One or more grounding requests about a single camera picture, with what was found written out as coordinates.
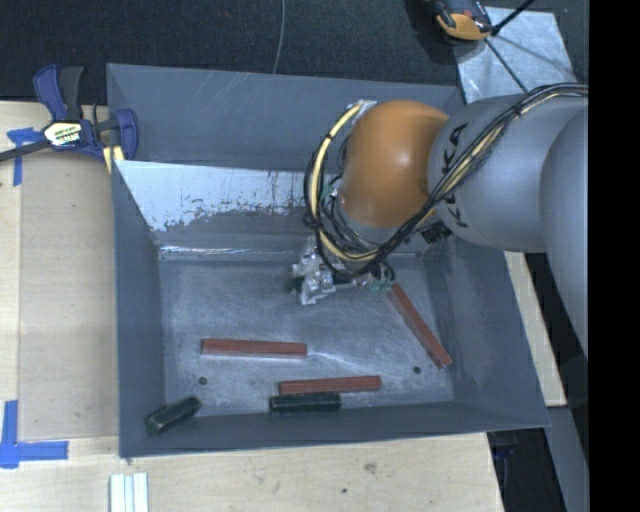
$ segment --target bin floor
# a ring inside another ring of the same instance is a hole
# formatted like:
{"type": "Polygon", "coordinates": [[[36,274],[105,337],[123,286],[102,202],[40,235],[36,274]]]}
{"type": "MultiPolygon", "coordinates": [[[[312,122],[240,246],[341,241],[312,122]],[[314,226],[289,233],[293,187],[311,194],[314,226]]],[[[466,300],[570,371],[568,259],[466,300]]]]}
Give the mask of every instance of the bin floor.
{"type": "MultiPolygon", "coordinates": [[[[347,288],[302,306],[287,291],[291,263],[160,261],[167,403],[197,396],[200,416],[266,412],[280,381],[358,375],[380,375],[382,388],[343,394],[344,408],[453,399],[448,370],[433,364],[386,294],[347,288]],[[308,355],[202,356],[209,337],[303,342],[308,355]]],[[[394,268],[438,336],[423,262],[403,258],[394,268]]]]}

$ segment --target brown wooden block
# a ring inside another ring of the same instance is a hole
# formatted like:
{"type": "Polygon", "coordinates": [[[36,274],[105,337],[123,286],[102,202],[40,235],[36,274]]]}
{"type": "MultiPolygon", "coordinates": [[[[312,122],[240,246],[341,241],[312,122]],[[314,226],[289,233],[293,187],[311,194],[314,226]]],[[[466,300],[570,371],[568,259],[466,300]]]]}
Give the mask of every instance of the brown wooden block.
{"type": "Polygon", "coordinates": [[[427,327],[420,313],[398,283],[391,285],[391,290],[387,294],[391,303],[396,307],[405,323],[409,326],[414,336],[422,344],[438,368],[443,368],[451,364],[451,356],[447,353],[435,334],[427,327]]]}
{"type": "Polygon", "coordinates": [[[224,338],[205,338],[200,349],[202,355],[227,355],[243,357],[292,357],[307,356],[305,343],[284,341],[230,340],[224,338]]]}
{"type": "Polygon", "coordinates": [[[281,395],[303,393],[353,393],[356,391],[377,391],[382,386],[379,375],[362,377],[337,377],[332,379],[287,380],[278,384],[281,395]]]}

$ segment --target orange cap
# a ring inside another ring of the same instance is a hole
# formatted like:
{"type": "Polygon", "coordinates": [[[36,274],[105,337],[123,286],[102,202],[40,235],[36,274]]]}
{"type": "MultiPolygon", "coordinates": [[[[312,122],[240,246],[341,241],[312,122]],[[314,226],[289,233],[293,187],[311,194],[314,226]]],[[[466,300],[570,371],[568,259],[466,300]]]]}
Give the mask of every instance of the orange cap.
{"type": "Polygon", "coordinates": [[[431,145],[448,116],[417,101],[376,105],[360,118],[349,137],[338,199],[355,221],[396,227],[427,200],[431,145]]]}

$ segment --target wooden table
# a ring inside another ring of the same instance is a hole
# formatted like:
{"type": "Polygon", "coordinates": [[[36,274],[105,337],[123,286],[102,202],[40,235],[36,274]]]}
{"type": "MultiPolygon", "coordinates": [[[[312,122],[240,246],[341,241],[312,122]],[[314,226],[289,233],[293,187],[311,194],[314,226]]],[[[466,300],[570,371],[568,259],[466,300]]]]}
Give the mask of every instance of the wooden table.
{"type": "MultiPolygon", "coordinates": [[[[0,150],[48,120],[0,102],[0,150]]],[[[136,472],[154,512],[504,510],[485,434],[121,460],[106,168],[45,150],[12,180],[0,164],[0,400],[19,398],[20,440],[71,440],[69,460],[0,469],[0,510],[105,511],[110,475],[136,472]]],[[[526,263],[507,262],[545,400],[564,405],[526,263]]]]}

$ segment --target blue clamp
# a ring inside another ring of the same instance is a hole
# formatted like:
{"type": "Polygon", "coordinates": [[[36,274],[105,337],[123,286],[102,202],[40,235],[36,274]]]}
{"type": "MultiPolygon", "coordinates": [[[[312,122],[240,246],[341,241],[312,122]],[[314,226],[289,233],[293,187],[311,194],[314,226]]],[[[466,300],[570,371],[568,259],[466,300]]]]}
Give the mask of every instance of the blue clamp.
{"type": "Polygon", "coordinates": [[[69,458],[69,441],[19,443],[17,431],[18,401],[12,400],[4,404],[0,468],[15,469],[20,465],[20,462],[33,460],[66,460],[69,458]]]}
{"type": "MultiPolygon", "coordinates": [[[[42,129],[39,140],[0,152],[0,162],[51,148],[54,151],[73,151],[105,163],[106,146],[100,141],[98,134],[113,128],[119,128],[119,143],[125,158],[130,160],[135,156],[138,149],[138,128],[133,111],[118,110],[115,119],[100,123],[95,119],[93,123],[82,119],[82,109],[78,105],[78,84],[83,71],[81,67],[61,68],[57,64],[50,64],[34,75],[33,86],[38,101],[47,107],[52,122],[42,129]]],[[[19,185],[21,181],[20,162],[14,168],[14,185],[19,185]]]]}

